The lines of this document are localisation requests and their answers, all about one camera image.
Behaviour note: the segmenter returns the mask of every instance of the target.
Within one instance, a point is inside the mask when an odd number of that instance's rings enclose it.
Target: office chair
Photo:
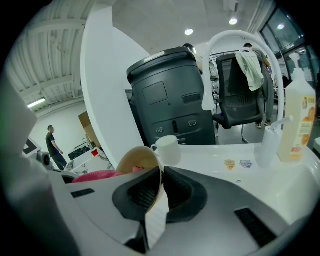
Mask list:
[[[221,114],[214,114],[212,119],[224,129],[242,125],[241,136],[244,138],[244,125],[262,122],[263,110],[259,105],[259,90],[250,91],[248,80],[241,70],[234,53],[216,59],[220,80],[219,103]]]

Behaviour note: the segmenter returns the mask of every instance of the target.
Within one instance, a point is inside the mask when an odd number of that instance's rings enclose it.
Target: cardboard box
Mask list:
[[[95,134],[94,128],[90,122],[88,112],[84,112],[79,115],[80,122],[84,128],[85,133],[88,135],[90,141],[94,142],[97,148],[101,148],[101,144]]]

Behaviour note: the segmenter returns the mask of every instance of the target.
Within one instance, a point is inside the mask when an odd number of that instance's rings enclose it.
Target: ceiling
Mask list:
[[[247,30],[258,0],[103,0],[112,6],[113,26],[150,54],[185,43],[206,42],[219,32]],[[95,0],[55,0],[27,25],[6,61],[9,81],[31,109],[50,113],[83,101],[80,77],[82,36]],[[229,25],[236,15],[238,23]],[[187,28],[194,33],[184,34]]]
[[[225,30],[246,31],[258,0],[117,0],[112,7],[113,26],[127,34],[148,53],[209,41]],[[231,17],[238,23],[231,26]],[[185,35],[187,28],[192,35]]]

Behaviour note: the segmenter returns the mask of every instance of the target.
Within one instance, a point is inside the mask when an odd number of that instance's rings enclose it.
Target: white mug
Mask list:
[[[150,148],[157,147],[158,153],[154,152],[166,165],[176,165],[181,160],[181,152],[177,137],[174,135],[164,136],[158,139]]]

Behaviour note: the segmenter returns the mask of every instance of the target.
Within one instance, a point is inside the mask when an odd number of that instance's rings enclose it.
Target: dispenser bottle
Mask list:
[[[307,146],[316,113],[316,91],[308,84],[304,72],[299,68],[298,53],[289,57],[295,64],[293,82],[285,89],[285,117],[293,116],[293,122],[283,127],[283,135],[278,149],[282,162],[297,162]]]

